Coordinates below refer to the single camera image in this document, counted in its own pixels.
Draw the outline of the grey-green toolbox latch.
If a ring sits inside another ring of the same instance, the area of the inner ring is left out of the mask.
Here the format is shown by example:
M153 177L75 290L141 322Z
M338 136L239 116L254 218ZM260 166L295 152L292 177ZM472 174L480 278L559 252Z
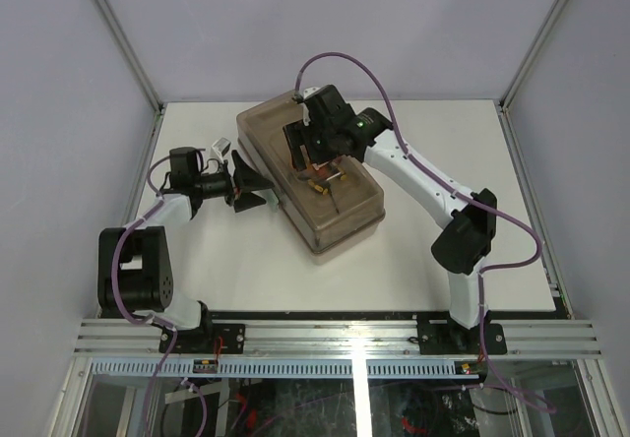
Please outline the grey-green toolbox latch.
M276 193L274 192L273 189L268 189L265 190L263 192L263 195L267 201L267 204L269 205L270 209L273 212L276 212L279 208L280 208L280 201L279 198L277 197Z

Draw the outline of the beige toolbox with smoky lid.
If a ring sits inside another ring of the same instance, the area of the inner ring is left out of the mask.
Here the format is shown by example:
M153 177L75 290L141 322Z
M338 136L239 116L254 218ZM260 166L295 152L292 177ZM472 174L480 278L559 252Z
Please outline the beige toolbox with smoky lid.
M341 157L324 168L297 171L291 165L283 126L300 120L303 106L287 92L236 116L238 143L255 168L275 183L280 209L317 264L324 264L375 233L385 218L384 192L353 158ZM336 167L345 181L330 180ZM328 182L327 196L307 181Z

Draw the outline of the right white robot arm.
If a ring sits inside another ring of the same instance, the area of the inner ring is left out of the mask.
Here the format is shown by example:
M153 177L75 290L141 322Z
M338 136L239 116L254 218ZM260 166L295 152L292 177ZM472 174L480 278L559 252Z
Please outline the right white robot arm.
M496 234L496 196L451 180L402 138L393 117L368 107L360 112L333 85L295 92L300 118L283 127L296 170L321 167L342 156L395 182L433 218L441 232L431 246L449 281L451 346L471 352L482 344L484 316L477 276Z

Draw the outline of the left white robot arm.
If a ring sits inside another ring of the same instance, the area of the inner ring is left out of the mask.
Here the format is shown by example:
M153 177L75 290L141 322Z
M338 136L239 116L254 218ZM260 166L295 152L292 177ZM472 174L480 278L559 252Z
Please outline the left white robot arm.
M216 330L205 322L207 306L175 287L175 235L207 200L221 198L240 213L265 205L259 193L274 187L273 181L248 165L236 150L230 160L213 158L217 166L213 172L209 172L203 152L175 148L153 165L168 164L162 186L147 177L154 202L135 220L100 233L97 267L101 313L133 325L182 331L183 343L198 353L214 345Z

